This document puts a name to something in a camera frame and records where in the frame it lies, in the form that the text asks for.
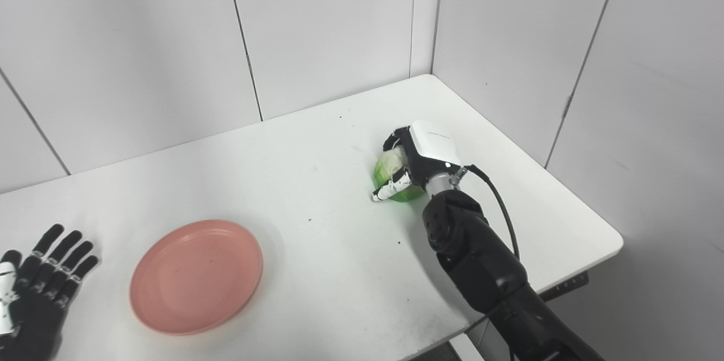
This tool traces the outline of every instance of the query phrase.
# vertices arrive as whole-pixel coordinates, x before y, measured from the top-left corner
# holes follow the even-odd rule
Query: white wall
[[[265,119],[431,69],[437,0],[237,2]],[[260,119],[233,0],[0,8],[0,68],[71,173]],[[55,176],[15,162],[0,190]]]
[[[237,0],[264,118],[409,77],[413,0]]]
[[[624,237],[559,314],[606,359],[722,359],[724,0],[610,0],[549,170]]]
[[[0,67],[71,173],[259,120],[232,0],[0,8]]]
[[[433,73],[545,163],[605,0],[441,0]]]
[[[2,77],[0,145],[0,193],[65,175]]]
[[[414,0],[410,77],[432,73],[438,0]]]

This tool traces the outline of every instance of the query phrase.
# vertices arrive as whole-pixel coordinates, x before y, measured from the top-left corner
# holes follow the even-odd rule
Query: black glove-like hand
[[[93,248],[87,240],[60,263],[83,237],[77,230],[44,258],[63,230],[53,225],[23,265],[18,251],[5,252],[0,260],[0,361],[47,361],[57,352],[70,302],[98,263],[93,255],[80,263]]]

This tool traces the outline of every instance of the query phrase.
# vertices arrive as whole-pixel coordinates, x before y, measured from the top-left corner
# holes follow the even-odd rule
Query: black arm segment
[[[603,361],[533,291],[525,267],[489,227],[477,201],[459,190],[442,191],[432,196],[423,220],[440,265],[520,361]]]

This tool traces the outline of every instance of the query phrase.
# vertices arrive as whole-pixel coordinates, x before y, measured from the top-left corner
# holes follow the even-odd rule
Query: pink plate
[[[261,248],[241,225],[192,222],[161,238],[136,267],[133,312],[161,333],[200,333],[233,317],[261,278]]]

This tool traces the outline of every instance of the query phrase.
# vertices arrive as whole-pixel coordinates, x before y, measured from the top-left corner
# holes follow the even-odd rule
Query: wall seam
[[[410,20],[410,63],[408,66],[408,78],[412,78],[412,46],[415,36],[415,0],[412,0],[412,20]]]
[[[598,15],[598,20],[596,21],[596,26],[593,29],[593,34],[591,35],[589,46],[586,49],[586,54],[584,55],[584,59],[581,63],[579,74],[576,77],[576,82],[574,82],[574,89],[571,91],[571,95],[566,98],[566,106],[564,107],[563,114],[561,115],[561,123],[558,125],[558,130],[555,132],[555,137],[553,137],[553,144],[551,144],[550,150],[548,151],[548,158],[546,158],[545,164],[543,165],[543,168],[545,169],[548,169],[548,164],[550,163],[550,159],[553,156],[553,149],[555,149],[555,145],[556,143],[558,143],[558,137],[561,135],[561,129],[563,129],[563,124],[566,121],[566,117],[568,116],[568,111],[571,108],[572,102],[574,101],[574,95],[576,95],[576,90],[579,87],[579,82],[581,82],[581,76],[584,72],[584,68],[586,68],[586,63],[588,62],[591,48],[593,47],[593,43],[596,39],[596,34],[598,34],[598,29],[601,26],[601,21],[603,20],[603,15],[606,11],[606,7],[608,7],[608,0],[603,1],[603,7],[601,8],[601,12]]]
[[[259,94],[256,91],[256,80],[254,80],[254,72],[251,69],[251,58],[249,57],[249,49],[246,46],[246,37],[244,36],[244,28],[241,25],[241,15],[239,14],[239,5],[234,1],[234,10],[236,11],[236,20],[239,23],[239,32],[241,33],[241,42],[244,45],[244,54],[246,56],[246,65],[249,67],[249,75],[251,77],[251,87],[254,89],[254,98],[256,99],[256,108],[259,111],[259,119],[263,122],[264,116],[261,113],[261,103],[259,102]]]
[[[434,75],[435,71],[435,51],[437,50],[437,26],[439,25],[440,21],[440,2],[442,0],[437,0],[437,9],[435,11],[435,33],[432,38],[432,61],[430,62],[430,73]]]
[[[25,114],[28,116],[28,119],[31,120],[31,123],[33,123],[33,126],[36,128],[36,131],[38,131],[38,134],[40,134],[41,138],[45,142],[48,149],[50,149],[50,152],[53,154],[55,159],[60,164],[60,167],[63,168],[63,171],[65,172],[65,175],[70,175],[70,170],[68,170],[68,167],[65,165],[63,160],[60,158],[60,155],[56,151],[56,149],[53,147],[53,145],[50,143],[50,140],[46,136],[45,132],[43,132],[43,129],[41,129],[41,126],[38,124],[38,121],[36,121],[35,117],[31,113],[31,110],[28,108],[28,105],[25,104],[25,101],[23,101],[22,98],[20,98],[20,93],[15,90],[15,87],[12,86],[12,83],[10,83],[10,79],[8,79],[7,75],[5,75],[5,72],[3,72],[2,68],[0,68],[0,76],[2,77],[3,81],[5,81],[5,84],[10,89],[10,92],[15,96],[15,99],[20,104],[20,107],[23,108],[25,111]]]

